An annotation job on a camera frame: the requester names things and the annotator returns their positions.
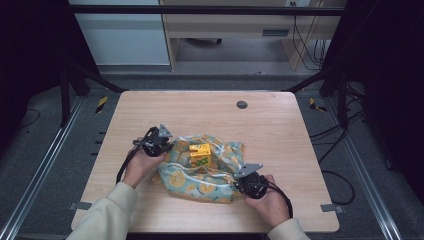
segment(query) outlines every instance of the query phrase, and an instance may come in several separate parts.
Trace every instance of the person's left hand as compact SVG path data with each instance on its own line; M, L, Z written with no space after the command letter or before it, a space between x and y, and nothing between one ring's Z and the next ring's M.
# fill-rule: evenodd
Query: person's left hand
M165 155L166 153L162 153L158 157L149 157L143 149L138 150L128 163L122 182L135 189L141 180L143 180L154 167L158 166L165 159Z

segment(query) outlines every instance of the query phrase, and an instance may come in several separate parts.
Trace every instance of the sleeve cuff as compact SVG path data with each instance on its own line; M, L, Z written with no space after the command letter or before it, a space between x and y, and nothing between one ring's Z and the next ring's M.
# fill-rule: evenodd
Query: sleeve cuff
M110 200L114 201L118 206L127 212L131 212L137 204L138 195L134 188L126 183L119 182L116 184L112 192L107 196Z
M289 219L280 225L273 228L269 233L268 237L272 239L286 240L286 239L296 239L296 240L307 240L309 239L306 236L305 232L300 227L299 221L297 219Z

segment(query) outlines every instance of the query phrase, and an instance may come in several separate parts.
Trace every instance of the yellow box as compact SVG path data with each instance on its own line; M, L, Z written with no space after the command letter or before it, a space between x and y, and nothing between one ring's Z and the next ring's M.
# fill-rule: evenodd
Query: yellow box
M190 145L190 160L192 167L211 166L211 146L209 143Z

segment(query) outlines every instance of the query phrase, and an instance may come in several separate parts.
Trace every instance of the black device on hand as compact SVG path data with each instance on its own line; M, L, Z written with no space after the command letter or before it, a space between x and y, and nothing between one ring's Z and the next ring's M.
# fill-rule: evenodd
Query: black device on hand
M119 169L116 176L116 184L121 181L125 168L127 168L128 163L137 151L143 149L149 157L157 157L164 152L169 152L174 146L174 144L168 143L170 137L172 137L172 133L161 123L159 128L156 126L151 127L141 140L134 140L133 144L135 148L127 155L121 169Z
M262 167L262 164L245 163L239 172L234 174L234 178L236 179L234 186L240 193L253 199L261 199L265 196L268 188L278 192L286 201L290 218L293 218L293 206L283 190L274 183L266 180L264 175L259 175L256 172Z

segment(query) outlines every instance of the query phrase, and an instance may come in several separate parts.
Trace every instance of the hand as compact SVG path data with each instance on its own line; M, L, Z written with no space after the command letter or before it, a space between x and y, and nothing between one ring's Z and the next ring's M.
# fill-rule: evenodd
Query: hand
M275 184L272 175L266 175L266 180ZM246 204L254 208L262 219L272 228L290 219L287 203L276 191L268 188L266 194L260 199L245 196Z
M166 153L162 153L158 157L149 157L143 149L138 150L128 163L122 182L135 189L141 180L143 180L154 167L158 166L165 159L165 155Z

